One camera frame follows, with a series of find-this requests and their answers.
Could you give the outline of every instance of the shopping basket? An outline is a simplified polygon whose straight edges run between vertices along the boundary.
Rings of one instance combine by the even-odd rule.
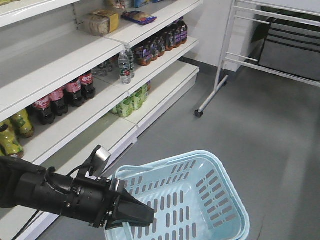
[[[107,240],[245,240],[250,221],[225,168],[212,153],[188,152],[113,177],[155,211],[149,227],[106,231]]]

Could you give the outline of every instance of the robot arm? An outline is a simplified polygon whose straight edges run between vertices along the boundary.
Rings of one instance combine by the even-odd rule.
[[[125,190],[120,179],[86,177],[93,175],[99,159],[98,146],[78,167],[76,178],[55,173],[22,159],[0,157],[0,208],[17,205],[65,216],[106,229],[119,227],[122,222],[147,227],[154,220],[154,210]]]

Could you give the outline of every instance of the cable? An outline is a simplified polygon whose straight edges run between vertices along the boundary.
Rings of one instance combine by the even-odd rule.
[[[75,171],[78,171],[79,169],[89,168],[89,167],[92,167],[92,164],[82,164],[80,166],[77,166],[76,168],[71,170],[71,172],[69,172],[67,176],[70,177]]]
[[[31,223],[31,221],[36,217],[36,215],[40,212],[40,210],[37,210],[32,217],[26,222],[26,224],[20,229],[20,231],[12,238],[12,240],[16,240],[27,228],[27,226]]]

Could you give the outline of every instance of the blue snack bag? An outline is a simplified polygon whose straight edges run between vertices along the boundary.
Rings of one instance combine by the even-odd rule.
[[[149,3],[150,0],[134,0],[134,7],[140,8]]]
[[[150,24],[157,19],[156,16],[151,16],[150,14],[147,14],[143,11],[125,12],[124,14],[122,14],[122,17],[126,20],[140,25]]]

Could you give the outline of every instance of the gray floor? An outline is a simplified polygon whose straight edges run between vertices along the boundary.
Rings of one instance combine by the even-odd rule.
[[[319,89],[246,68],[195,118],[213,77],[199,74],[115,167],[207,150],[222,161],[249,213],[248,240],[319,240]],[[102,240],[104,233],[62,217],[39,239]]]

